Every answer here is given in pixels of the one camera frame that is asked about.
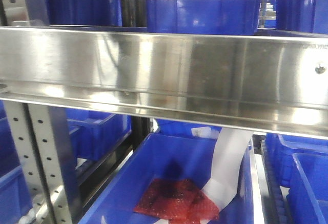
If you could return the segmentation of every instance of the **screw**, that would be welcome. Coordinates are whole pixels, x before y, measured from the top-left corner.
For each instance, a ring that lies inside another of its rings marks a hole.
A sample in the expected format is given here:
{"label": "screw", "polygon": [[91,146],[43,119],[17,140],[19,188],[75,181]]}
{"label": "screw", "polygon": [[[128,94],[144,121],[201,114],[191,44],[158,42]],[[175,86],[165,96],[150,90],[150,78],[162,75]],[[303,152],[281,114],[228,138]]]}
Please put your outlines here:
{"label": "screw", "polygon": [[326,70],[327,70],[327,67],[325,65],[323,65],[322,63],[320,63],[316,66],[317,74],[323,74]]}

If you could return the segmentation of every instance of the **white paper label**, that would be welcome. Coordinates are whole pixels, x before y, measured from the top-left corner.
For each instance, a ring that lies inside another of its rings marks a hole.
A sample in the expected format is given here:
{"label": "white paper label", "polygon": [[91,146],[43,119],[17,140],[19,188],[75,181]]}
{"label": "white paper label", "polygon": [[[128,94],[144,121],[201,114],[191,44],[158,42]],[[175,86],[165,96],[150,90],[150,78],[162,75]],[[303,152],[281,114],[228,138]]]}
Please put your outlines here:
{"label": "white paper label", "polygon": [[212,129],[210,127],[192,128],[191,133],[194,137],[211,138]]}

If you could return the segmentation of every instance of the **metal rack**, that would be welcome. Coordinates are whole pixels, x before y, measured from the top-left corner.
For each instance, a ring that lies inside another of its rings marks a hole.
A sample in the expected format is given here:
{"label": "metal rack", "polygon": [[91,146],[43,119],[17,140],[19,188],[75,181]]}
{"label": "metal rack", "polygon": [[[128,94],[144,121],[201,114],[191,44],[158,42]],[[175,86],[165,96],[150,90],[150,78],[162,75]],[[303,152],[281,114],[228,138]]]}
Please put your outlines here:
{"label": "metal rack", "polygon": [[[24,13],[7,16],[8,25],[42,26],[0,28],[0,99],[38,222],[75,223],[83,215],[58,107],[327,137],[328,39],[322,35],[43,27],[49,24],[44,13],[33,16],[27,0],[12,2],[4,0],[6,14],[13,6]],[[121,159],[131,150],[124,146]]]}

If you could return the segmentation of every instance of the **metal rail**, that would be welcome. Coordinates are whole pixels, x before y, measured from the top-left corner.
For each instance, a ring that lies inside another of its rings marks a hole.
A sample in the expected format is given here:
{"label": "metal rail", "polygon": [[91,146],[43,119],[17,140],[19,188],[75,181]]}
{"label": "metal rail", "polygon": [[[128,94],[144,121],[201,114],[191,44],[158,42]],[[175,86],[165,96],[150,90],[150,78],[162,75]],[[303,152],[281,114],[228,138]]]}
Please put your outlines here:
{"label": "metal rail", "polygon": [[327,137],[328,39],[0,28],[0,98]]}

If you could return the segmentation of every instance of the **perforated metal upright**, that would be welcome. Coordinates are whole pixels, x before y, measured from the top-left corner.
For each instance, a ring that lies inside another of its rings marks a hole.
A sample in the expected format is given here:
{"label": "perforated metal upright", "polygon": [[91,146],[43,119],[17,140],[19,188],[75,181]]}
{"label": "perforated metal upright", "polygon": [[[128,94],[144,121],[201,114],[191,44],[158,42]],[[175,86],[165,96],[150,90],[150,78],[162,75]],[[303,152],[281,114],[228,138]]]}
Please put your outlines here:
{"label": "perforated metal upright", "polygon": [[63,108],[5,101],[39,223],[77,223],[82,215]]}

